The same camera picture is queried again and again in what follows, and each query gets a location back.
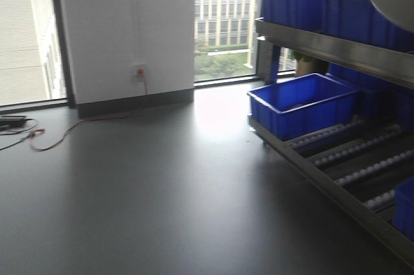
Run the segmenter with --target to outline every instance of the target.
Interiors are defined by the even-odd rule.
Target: blue plastic bin
[[[262,0],[264,21],[303,30],[320,30],[321,0]]]
[[[322,0],[322,32],[329,36],[407,52],[414,34],[389,22],[370,0]]]
[[[309,74],[248,92],[252,117],[281,140],[346,122],[358,91],[321,74]]]
[[[394,226],[414,241],[414,177],[395,188]]]
[[[399,88],[393,91],[395,120],[403,128],[414,131],[414,90]]]
[[[356,113],[361,117],[372,120],[393,114],[391,82],[335,63],[329,64],[328,76],[359,91]]]

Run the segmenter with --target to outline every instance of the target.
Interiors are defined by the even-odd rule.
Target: metal shelving rack
[[[256,31],[287,47],[414,88],[414,56],[256,20]],[[352,122],[281,141],[259,122],[263,141],[414,269],[414,242],[392,225],[393,188],[414,176],[414,134],[391,120]]]

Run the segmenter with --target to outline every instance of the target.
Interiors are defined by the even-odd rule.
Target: stainless steel shelf
[[[325,143],[321,143],[318,139],[315,142],[304,142],[304,147],[312,147],[313,151],[308,156],[295,145],[301,144],[298,141],[302,138],[304,140],[312,140],[309,136],[318,135],[318,132],[307,135],[306,137],[299,137],[296,140],[282,142],[270,131],[264,128],[259,122],[249,117],[249,124],[254,128],[257,134],[263,141],[274,148],[281,156],[287,159],[296,169],[299,170],[311,183],[319,188],[323,193],[329,196],[336,204],[341,206],[349,215],[354,217],[364,228],[372,233],[385,246],[390,248],[397,256],[404,260],[410,267],[414,269],[414,242],[410,241],[398,230],[396,230],[389,219],[393,217],[393,205],[386,205],[385,208],[371,210],[364,204],[364,201],[378,196],[378,193],[384,193],[392,189],[395,183],[401,181],[402,177],[410,177],[414,171],[411,170],[410,162],[405,164],[397,164],[392,168],[386,169],[378,175],[372,175],[363,179],[358,179],[354,184],[348,186],[340,186],[336,181],[332,170],[346,171],[351,174],[357,171],[364,164],[369,162],[384,160],[384,156],[388,155],[387,147],[391,147],[394,151],[403,151],[414,142],[414,134],[402,132],[396,134],[393,140],[383,141],[371,148],[368,152],[353,153],[351,157],[346,157],[344,160],[333,162],[328,168],[317,167],[315,165],[315,158],[334,153],[334,151],[343,151],[350,144],[357,144],[364,140],[369,140],[374,136],[379,136],[382,133],[390,132],[390,128],[395,124],[377,124],[371,125],[370,129],[356,130],[356,135],[352,140],[349,140],[349,135],[343,135],[343,142],[338,143],[334,136],[327,137]],[[366,128],[367,123],[362,123],[361,127]]]
[[[414,55],[268,23],[261,19],[256,20],[256,31],[274,45],[295,49],[414,88]]]

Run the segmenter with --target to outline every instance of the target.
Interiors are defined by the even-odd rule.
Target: power socket
[[[147,65],[143,64],[143,63],[139,63],[136,65],[133,65],[131,67],[131,78],[132,78],[132,82],[143,82],[142,79],[142,74],[140,73],[140,71],[144,71],[146,72],[147,70]]]
[[[139,76],[139,77],[142,76],[141,73],[140,73],[140,71],[144,71],[145,72],[146,70],[147,70],[147,65],[145,65],[144,63],[136,64],[133,67],[134,75],[135,76]]]

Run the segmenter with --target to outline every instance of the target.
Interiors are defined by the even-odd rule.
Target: baseboard
[[[78,104],[80,118],[194,101],[194,89]]]

